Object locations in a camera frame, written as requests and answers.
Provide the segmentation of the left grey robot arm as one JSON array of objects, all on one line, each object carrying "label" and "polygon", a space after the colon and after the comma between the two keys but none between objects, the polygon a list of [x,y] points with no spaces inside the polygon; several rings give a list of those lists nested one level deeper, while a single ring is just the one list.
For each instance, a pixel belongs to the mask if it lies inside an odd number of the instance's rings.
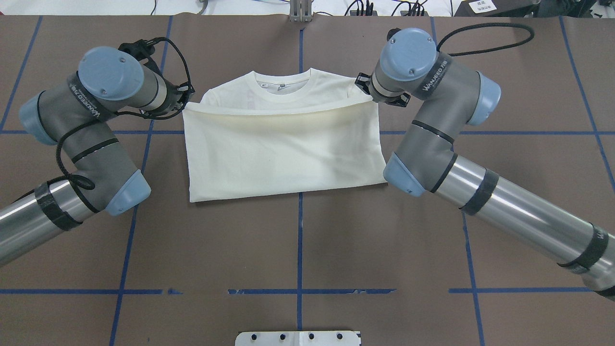
[{"label": "left grey robot arm", "polygon": [[61,175],[1,211],[1,264],[6,265],[105,210],[120,215],[151,194],[141,170],[108,126],[126,115],[168,120],[194,93],[190,79],[169,82],[152,59],[166,37],[90,49],[66,81],[44,90],[18,112],[22,126],[55,147]]}]

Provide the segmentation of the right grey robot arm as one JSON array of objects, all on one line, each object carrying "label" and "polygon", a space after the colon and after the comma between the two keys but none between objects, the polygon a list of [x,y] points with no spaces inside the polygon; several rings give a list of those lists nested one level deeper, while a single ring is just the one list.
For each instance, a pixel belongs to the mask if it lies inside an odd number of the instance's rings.
[{"label": "right grey robot arm", "polygon": [[482,72],[442,51],[419,28],[393,28],[373,74],[355,84],[375,102],[406,107],[422,101],[401,144],[383,171],[399,190],[425,191],[503,230],[606,299],[614,299],[614,236],[599,225],[541,198],[458,153],[455,140],[466,125],[478,126],[494,112],[501,88]]}]

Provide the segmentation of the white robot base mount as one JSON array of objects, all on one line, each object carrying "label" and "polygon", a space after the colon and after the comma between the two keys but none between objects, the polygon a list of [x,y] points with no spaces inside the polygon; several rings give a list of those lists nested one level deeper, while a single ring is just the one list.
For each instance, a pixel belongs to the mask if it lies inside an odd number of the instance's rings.
[{"label": "white robot base mount", "polygon": [[358,331],[242,332],[235,346],[361,346]]}]

